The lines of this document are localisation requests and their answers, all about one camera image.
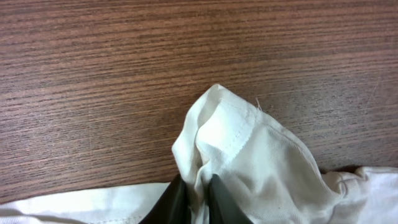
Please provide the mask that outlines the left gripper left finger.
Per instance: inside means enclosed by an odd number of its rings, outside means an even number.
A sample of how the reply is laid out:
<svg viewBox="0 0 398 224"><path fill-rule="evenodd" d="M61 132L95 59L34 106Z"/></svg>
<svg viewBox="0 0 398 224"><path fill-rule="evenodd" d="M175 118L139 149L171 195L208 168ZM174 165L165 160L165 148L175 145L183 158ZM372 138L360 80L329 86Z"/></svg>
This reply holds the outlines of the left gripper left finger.
<svg viewBox="0 0 398 224"><path fill-rule="evenodd" d="M140 224L190 223L186 183L178 174Z"/></svg>

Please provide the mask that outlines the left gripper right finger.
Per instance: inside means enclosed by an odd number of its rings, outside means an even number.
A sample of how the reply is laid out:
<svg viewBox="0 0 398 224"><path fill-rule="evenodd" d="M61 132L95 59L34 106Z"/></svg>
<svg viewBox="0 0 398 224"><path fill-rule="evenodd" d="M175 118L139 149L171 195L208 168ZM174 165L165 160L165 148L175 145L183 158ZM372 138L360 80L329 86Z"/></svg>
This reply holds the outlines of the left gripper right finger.
<svg viewBox="0 0 398 224"><path fill-rule="evenodd" d="M209 224L252 224L216 174L208 184L208 206Z"/></svg>

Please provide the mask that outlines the white Puma t-shirt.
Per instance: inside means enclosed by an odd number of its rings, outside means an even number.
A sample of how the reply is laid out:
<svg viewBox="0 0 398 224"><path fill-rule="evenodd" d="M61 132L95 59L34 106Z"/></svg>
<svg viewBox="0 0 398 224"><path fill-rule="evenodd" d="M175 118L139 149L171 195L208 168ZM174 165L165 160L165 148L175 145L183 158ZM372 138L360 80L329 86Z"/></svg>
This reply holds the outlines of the white Puma t-shirt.
<svg viewBox="0 0 398 224"><path fill-rule="evenodd" d="M322 174L307 146L221 85L189 109L172 146L190 223L209 223L208 184L220 177L253 223L396 223L397 169ZM79 190L1 205L2 223L139 223L170 183Z"/></svg>

